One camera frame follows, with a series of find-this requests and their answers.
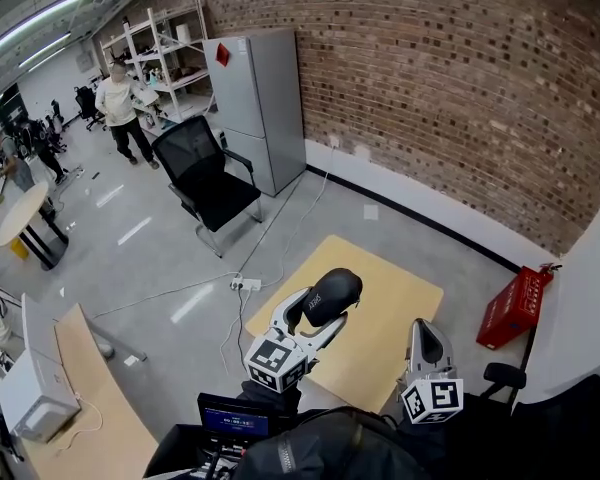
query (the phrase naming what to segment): black office chair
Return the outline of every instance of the black office chair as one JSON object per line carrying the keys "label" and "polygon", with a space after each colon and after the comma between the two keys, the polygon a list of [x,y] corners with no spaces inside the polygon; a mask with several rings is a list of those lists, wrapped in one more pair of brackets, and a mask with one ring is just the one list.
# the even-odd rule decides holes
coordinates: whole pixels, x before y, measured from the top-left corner
{"label": "black office chair", "polygon": [[80,105],[80,117],[85,121],[91,119],[87,124],[87,130],[91,131],[93,125],[98,123],[103,125],[103,130],[107,126],[103,123],[104,115],[96,108],[96,95],[88,87],[74,87],[76,91],[76,102]]}
{"label": "black office chair", "polygon": [[[180,198],[182,207],[200,222],[196,235],[218,257],[222,258],[222,251],[212,233],[254,201],[258,203],[258,215],[249,215],[262,222],[253,165],[228,149],[220,149],[203,116],[170,128],[153,143],[153,150],[171,179],[169,188]],[[244,164],[251,175],[251,185],[224,172],[225,155]],[[200,236],[202,228],[207,230],[211,243]]]}

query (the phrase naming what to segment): white shelving unit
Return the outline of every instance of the white shelving unit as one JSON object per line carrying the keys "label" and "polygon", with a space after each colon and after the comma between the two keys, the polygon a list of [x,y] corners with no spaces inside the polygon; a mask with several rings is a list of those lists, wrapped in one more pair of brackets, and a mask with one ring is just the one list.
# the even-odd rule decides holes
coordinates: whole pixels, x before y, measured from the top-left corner
{"label": "white shelving unit", "polygon": [[[167,22],[170,19],[190,13],[197,14],[202,37],[196,38],[190,43],[185,44],[181,43],[173,37],[169,37],[158,32],[158,23]],[[142,119],[140,120],[140,123],[143,129],[145,129],[153,135],[159,136],[165,128],[165,126],[161,126],[161,119],[166,119],[173,123],[182,123],[183,121],[186,121],[187,119],[194,117],[198,114],[206,115],[209,112],[211,106],[213,105],[213,93],[209,97],[196,94],[187,94],[186,92],[181,91],[181,89],[183,89],[184,87],[207,78],[209,76],[209,71],[206,68],[202,68],[199,71],[196,71],[194,74],[180,78],[179,80],[172,81],[171,76],[169,75],[169,66],[167,64],[166,59],[166,55],[177,52],[178,50],[181,50],[183,48],[191,48],[192,50],[204,54],[204,51],[201,48],[202,41],[208,39],[208,35],[207,26],[204,21],[204,13],[202,11],[202,0],[195,0],[195,4],[192,7],[172,9],[155,14],[153,12],[153,9],[149,8],[147,9],[147,16],[149,18],[147,21],[138,23],[133,27],[130,27],[128,23],[125,23],[124,33],[122,35],[112,38],[111,41],[107,43],[100,43],[100,47],[102,48],[102,53],[104,55],[104,58],[106,59],[105,50],[107,48],[110,48],[118,42],[126,41],[127,45],[129,46],[129,51],[131,53],[131,59],[127,60],[126,63],[133,65],[135,67],[136,73],[139,76],[141,76],[142,69],[146,62],[160,62],[160,67],[164,76],[164,82],[148,84],[148,87],[150,87],[154,91],[169,94],[170,101],[165,101],[166,98],[164,96],[161,96],[160,100],[158,100],[158,104],[160,106],[160,109],[162,110],[160,116],[156,114],[154,109],[148,108],[137,101],[133,105],[137,110],[149,113],[153,116],[154,121],[156,122],[156,126],[154,126],[153,128],[146,127]],[[134,35],[147,29],[150,29],[153,34],[155,51],[138,55],[133,39]]]}

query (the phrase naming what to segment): blue display screen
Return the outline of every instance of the blue display screen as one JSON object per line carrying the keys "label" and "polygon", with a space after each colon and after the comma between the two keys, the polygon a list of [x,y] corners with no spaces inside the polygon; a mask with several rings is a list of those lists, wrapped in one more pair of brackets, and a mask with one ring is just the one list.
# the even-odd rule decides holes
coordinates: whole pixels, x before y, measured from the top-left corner
{"label": "blue display screen", "polygon": [[217,409],[204,409],[204,426],[208,430],[225,434],[269,435],[269,419],[266,416]]}

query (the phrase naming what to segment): refrigerator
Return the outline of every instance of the refrigerator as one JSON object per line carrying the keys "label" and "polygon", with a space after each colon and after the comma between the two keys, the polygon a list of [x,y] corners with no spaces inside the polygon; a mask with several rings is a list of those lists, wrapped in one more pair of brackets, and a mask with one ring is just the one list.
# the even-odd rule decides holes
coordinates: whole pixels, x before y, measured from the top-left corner
{"label": "refrigerator", "polygon": [[306,167],[294,31],[259,29],[203,46],[227,147],[251,161],[256,186],[275,196]]}

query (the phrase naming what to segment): red sticker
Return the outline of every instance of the red sticker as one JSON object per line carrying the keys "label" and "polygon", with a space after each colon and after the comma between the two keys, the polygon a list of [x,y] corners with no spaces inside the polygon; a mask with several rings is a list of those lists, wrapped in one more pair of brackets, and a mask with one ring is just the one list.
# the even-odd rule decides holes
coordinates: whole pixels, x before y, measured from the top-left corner
{"label": "red sticker", "polygon": [[229,56],[229,50],[222,43],[219,43],[216,50],[216,60],[226,68],[229,63]]}

